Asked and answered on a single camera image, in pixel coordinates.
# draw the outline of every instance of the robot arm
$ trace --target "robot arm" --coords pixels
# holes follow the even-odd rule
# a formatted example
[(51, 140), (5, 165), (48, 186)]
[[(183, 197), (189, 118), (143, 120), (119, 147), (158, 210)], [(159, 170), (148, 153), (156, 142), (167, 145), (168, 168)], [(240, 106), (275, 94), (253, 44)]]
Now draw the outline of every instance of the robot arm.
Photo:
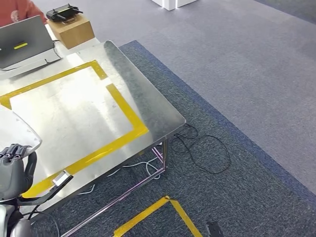
[(63, 171), (54, 180), (55, 185), (46, 195), (22, 197), (32, 185), (37, 161), (35, 152), (29, 154), (24, 170), (23, 157), (27, 147), (12, 144), (0, 152), (0, 237), (31, 237), (31, 224), (29, 220), (23, 219), (19, 211), (20, 206), (43, 204), (73, 178)]

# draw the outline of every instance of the gray carpet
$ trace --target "gray carpet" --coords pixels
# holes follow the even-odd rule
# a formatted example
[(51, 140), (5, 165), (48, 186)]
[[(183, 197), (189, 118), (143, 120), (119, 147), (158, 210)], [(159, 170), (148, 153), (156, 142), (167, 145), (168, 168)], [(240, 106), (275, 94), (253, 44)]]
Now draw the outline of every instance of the gray carpet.
[[(263, 164), (264, 160), (272, 158), (266, 154), (264, 160), (259, 158), (251, 149), (256, 144), (245, 146), (242, 134), (232, 132), (236, 128), (228, 129), (226, 125), (230, 123), (225, 117), (166, 67), (158, 67), (157, 59), (139, 43), (134, 41), (121, 49), (186, 117), (188, 123), (195, 126), (200, 136), (210, 134), (223, 141), (231, 154), (232, 165), (223, 173), (211, 175), (193, 165), (188, 153), (178, 154), (170, 149), (168, 170), (161, 179), (132, 193), (74, 236), (112, 236), (115, 229), (165, 195), (178, 200), (204, 236), (207, 221), (218, 221), (225, 237), (316, 235), (314, 205), (302, 200), (293, 187), (285, 185), (278, 175), (274, 175), (270, 168), (278, 166), (277, 163), (267, 168)], [(185, 142), (189, 145), (192, 141)], [(183, 149), (183, 145), (176, 142), (173, 147)], [(222, 147), (212, 139), (196, 143), (192, 147), (192, 153), (197, 163), (212, 171), (222, 169), (222, 163), (217, 159), (225, 159)], [(152, 153), (146, 153), (139, 160), (152, 157)], [(143, 166), (123, 169), (115, 175), (101, 179), (90, 195), (77, 196), (52, 214), (60, 222), (64, 233), (145, 175)], [(35, 223), (34, 233), (35, 236), (45, 237), (56, 235), (52, 223), (44, 219)], [(125, 236), (192, 235), (171, 205), (167, 204), (137, 224)]]
[[(43, 11), (68, 3), (34, 1)], [(308, 14), (311, 1), (293, 9)], [(151, 0), (72, 3), (100, 41), (138, 40), (316, 194), (316, 25), (253, 0), (171, 12)]]
[(255, 0), (275, 9), (316, 23), (316, 1), (314, 0)]

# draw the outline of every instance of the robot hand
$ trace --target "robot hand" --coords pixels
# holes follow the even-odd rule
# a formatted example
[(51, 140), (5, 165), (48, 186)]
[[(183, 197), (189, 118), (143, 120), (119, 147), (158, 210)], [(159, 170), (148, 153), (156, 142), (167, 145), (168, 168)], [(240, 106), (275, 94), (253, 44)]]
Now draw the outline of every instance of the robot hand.
[(18, 198), (29, 190), (36, 166), (36, 153), (22, 160), (28, 146), (12, 144), (0, 152), (0, 236), (31, 236), (31, 224), (19, 211)]
[(17, 198), (32, 185), (37, 156), (29, 154), (24, 170), (22, 158), (27, 147), (12, 144), (0, 152), (0, 202)]

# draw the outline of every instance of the metal frame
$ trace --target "metal frame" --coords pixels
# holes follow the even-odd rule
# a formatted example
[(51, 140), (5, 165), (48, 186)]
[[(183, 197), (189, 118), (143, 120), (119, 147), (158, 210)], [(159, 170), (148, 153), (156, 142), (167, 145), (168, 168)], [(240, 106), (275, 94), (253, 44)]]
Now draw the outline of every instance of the metal frame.
[(136, 184), (135, 186), (124, 192), (124, 194), (109, 202), (109, 204), (100, 209), (99, 211), (97, 211), (94, 214), (93, 214), (93, 215), (91, 215), (91, 216), (90, 216), (90, 217), (88, 217), (88, 218), (75, 226), (74, 228), (66, 232), (65, 234), (62, 235), (62, 237), (71, 236), (72, 234), (73, 234), (73, 233), (79, 230), (80, 228), (81, 228), (81, 227), (83, 227), (83, 226), (97, 218), (97, 216), (108, 210), (109, 208), (110, 208), (110, 207), (112, 207), (112, 206), (113, 206), (113, 205), (115, 205), (115, 204), (116, 204), (119, 201), (121, 201), (121, 200), (126, 198), (127, 196), (128, 196), (131, 192), (135, 191), (137, 189), (139, 189), (139, 188), (140, 188), (140, 187), (142, 187), (142, 186), (143, 186), (143, 185), (145, 185), (145, 184), (146, 184), (146, 183), (148, 183), (151, 180), (153, 180), (154, 178), (164, 172), (167, 169), (167, 141), (164, 140), (164, 141), (162, 142), (162, 154), (161, 154), (156, 147), (152, 148), (152, 151), (155, 155), (156, 155), (156, 157), (158, 157), (162, 163), (162, 168), (161, 168), (161, 169), (159, 169), (159, 170), (158, 170), (158, 171), (156, 171), (156, 172), (155, 172), (155, 173), (153, 173), (153, 174), (152, 174), (152, 175), (150, 175), (150, 176), (149, 176), (149, 177), (147, 177), (147, 178), (146, 178), (143, 181), (140, 181), (140, 183)]

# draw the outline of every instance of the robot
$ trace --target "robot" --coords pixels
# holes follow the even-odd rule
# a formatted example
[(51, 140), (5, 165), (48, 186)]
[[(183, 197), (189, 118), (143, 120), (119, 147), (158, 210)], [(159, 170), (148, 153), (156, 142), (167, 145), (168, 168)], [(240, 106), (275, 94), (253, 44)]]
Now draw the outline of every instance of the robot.
[[(24, 198), (33, 182), (41, 139), (11, 110), (0, 105), (0, 237), (32, 237), (32, 216), (36, 209), (69, 182), (73, 176), (63, 171), (50, 191), (42, 197)], [(23, 159), (28, 159), (24, 166)], [(20, 206), (35, 206), (28, 219)]]
[[(63, 171), (53, 182), (55, 184), (42, 197), (23, 198), (33, 181), (37, 156), (32, 152), (28, 156), (24, 170), (23, 157), (28, 146), (12, 144), (0, 152), (0, 237), (32, 237), (30, 218), (36, 208), (50, 200), (73, 178)], [(33, 206), (28, 219), (20, 212), (20, 206)]]

